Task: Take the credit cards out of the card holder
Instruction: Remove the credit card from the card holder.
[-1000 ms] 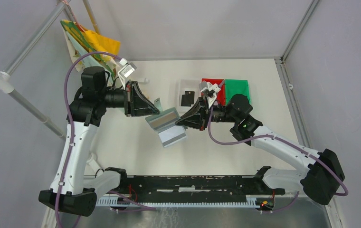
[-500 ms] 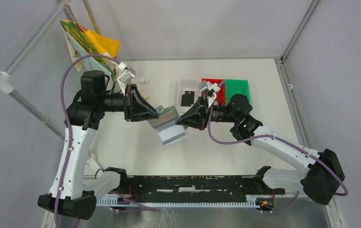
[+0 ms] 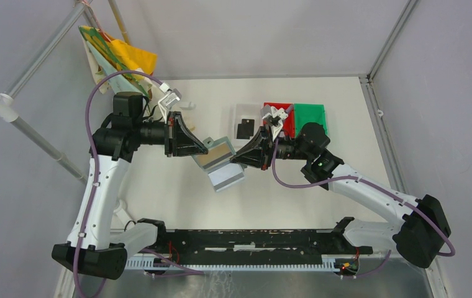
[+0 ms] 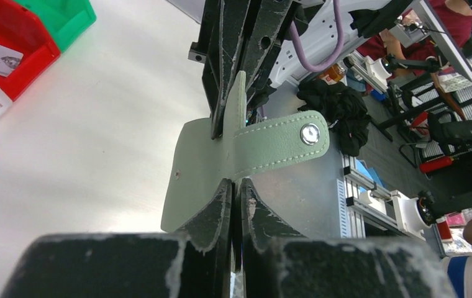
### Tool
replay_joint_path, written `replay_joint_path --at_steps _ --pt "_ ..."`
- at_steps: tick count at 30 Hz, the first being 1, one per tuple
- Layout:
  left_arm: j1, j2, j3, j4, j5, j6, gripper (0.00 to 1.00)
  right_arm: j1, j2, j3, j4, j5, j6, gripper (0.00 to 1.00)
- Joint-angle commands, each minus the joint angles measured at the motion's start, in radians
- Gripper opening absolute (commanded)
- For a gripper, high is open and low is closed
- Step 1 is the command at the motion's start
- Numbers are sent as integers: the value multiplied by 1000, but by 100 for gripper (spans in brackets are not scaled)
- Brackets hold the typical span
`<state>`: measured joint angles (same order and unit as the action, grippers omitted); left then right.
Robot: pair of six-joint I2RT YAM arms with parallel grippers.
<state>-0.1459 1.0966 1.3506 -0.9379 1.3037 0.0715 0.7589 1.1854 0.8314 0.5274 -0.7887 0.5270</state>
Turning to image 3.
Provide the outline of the black credit card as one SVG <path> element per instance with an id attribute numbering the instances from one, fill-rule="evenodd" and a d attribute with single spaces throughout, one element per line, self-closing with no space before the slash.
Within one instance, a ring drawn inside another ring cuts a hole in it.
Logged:
<path id="1" fill-rule="evenodd" d="M 251 123 L 243 123 L 237 125 L 236 139 L 249 140 L 255 134 L 254 125 Z"/>

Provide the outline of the dark grey credit card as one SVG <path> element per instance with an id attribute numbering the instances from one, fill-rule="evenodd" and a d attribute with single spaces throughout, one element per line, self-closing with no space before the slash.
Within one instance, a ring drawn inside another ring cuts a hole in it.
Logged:
<path id="1" fill-rule="evenodd" d="M 242 119 L 240 125 L 253 130 L 255 121 L 253 119 Z"/>

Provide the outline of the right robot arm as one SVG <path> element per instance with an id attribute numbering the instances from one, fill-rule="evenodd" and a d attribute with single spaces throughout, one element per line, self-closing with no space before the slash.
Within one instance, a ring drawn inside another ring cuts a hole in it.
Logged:
<path id="1" fill-rule="evenodd" d="M 345 217 L 331 237 L 335 251 L 348 253 L 354 247 L 370 246 L 397 251 L 410 264 L 428 268 L 438 256 L 453 257 L 451 228 L 440 201 L 431 195 L 418 198 L 386 187 L 361 174 L 327 146 L 330 138 L 321 124 L 306 123 L 295 138 L 279 136 L 279 130 L 268 125 L 230 162 L 244 167 L 271 169 L 276 182 L 290 189 L 321 187 L 345 196 L 383 218 L 383 222 L 367 222 Z M 278 160 L 304 160 L 301 173 L 305 184 L 289 184 L 276 172 Z"/>

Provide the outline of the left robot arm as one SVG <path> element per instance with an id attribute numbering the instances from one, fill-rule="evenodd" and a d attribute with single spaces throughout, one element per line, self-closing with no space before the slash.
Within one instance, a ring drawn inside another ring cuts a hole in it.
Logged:
<path id="1" fill-rule="evenodd" d="M 167 247 L 161 220 L 141 219 L 118 235 L 110 232 L 120 186 L 140 146 L 162 145 L 167 157 L 208 152 L 180 112 L 169 112 L 164 122 L 145 121 L 147 102 L 141 93 L 117 93 L 112 113 L 91 134 L 89 178 L 79 214 L 66 243 L 52 249 L 52 258 L 75 274 L 116 280 L 144 248 L 160 253 Z"/>

